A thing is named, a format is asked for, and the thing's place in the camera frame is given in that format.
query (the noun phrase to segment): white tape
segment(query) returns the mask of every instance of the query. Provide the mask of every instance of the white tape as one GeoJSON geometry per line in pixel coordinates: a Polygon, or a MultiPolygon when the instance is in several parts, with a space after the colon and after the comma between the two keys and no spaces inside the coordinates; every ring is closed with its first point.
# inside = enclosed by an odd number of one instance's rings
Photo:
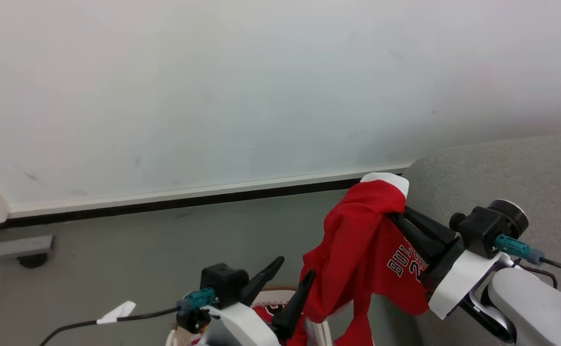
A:
{"type": "Polygon", "coordinates": [[[131,314],[131,311],[135,309],[135,303],[127,300],[122,303],[116,309],[113,309],[107,313],[104,317],[97,320],[97,324],[114,323],[119,317],[127,317],[131,314]]]}

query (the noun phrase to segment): black trim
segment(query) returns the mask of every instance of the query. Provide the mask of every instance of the black trim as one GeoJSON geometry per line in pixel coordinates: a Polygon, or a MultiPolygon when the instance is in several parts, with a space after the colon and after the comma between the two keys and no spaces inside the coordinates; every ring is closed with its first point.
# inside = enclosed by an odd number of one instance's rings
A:
{"type": "Polygon", "coordinates": [[[306,185],[268,188],[265,190],[225,193],[223,195],[174,199],[171,201],[132,204],[129,206],[100,208],[96,210],[81,210],[81,211],[72,211],[72,212],[62,212],[59,214],[19,217],[17,219],[8,219],[6,222],[0,223],[0,230],[6,228],[15,228],[15,227],[46,225],[48,223],[93,219],[96,217],[134,214],[138,212],[148,212],[148,211],[155,211],[155,210],[171,210],[174,208],[201,206],[204,204],[246,201],[248,199],[299,195],[302,193],[311,193],[311,192],[319,192],[319,191],[342,190],[345,188],[350,188],[351,186],[354,186],[358,182],[359,179],[336,180],[335,182],[324,182],[324,183],[315,183],[315,184],[306,184],[306,185]]]}

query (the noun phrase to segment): red shirt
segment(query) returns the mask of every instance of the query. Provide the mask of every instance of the red shirt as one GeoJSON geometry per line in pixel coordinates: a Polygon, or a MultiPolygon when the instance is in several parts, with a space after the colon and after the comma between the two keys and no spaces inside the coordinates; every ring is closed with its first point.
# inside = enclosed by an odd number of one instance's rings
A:
{"type": "MultiPolygon", "coordinates": [[[[302,277],[310,269],[316,272],[304,307],[306,317],[321,323],[353,300],[353,321],[336,340],[339,346],[372,345],[367,313],[373,293],[387,296],[412,315],[428,310],[426,290],[417,280],[423,264],[387,217],[403,212],[405,204],[405,195],[388,182],[353,186],[325,218],[321,245],[303,257],[302,277]]],[[[288,345],[303,346],[303,337],[288,345]]]]}

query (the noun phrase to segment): wall baseboard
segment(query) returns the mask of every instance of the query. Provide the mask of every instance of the wall baseboard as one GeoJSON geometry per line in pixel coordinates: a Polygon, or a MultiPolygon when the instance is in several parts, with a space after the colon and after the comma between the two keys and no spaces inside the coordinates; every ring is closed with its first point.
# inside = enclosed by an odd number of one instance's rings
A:
{"type": "Polygon", "coordinates": [[[403,162],[385,167],[357,169],[354,171],[302,175],[240,184],[92,199],[89,201],[16,207],[10,210],[8,220],[0,223],[0,229],[152,210],[184,208],[202,204],[339,190],[353,186],[366,173],[389,172],[398,174],[403,173],[411,164],[412,162],[403,162]]]}

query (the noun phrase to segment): printed number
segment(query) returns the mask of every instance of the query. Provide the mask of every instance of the printed number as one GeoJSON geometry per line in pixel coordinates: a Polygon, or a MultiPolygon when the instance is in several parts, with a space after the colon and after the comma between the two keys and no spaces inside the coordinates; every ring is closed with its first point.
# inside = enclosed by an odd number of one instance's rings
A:
{"type": "Polygon", "coordinates": [[[398,274],[399,278],[402,276],[402,272],[404,271],[404,268],[402,268],[402,266],[398,263],[394,262],[394,260],[388,261],[388,268],[398,274]]]}
{"type": "Polygon", "coordinates": [[[415,278],[418,278],[421,275],[421,267],[415,260],[411,261],[411,265],[408,266],[408,271],[415,273],[415,278]]]}

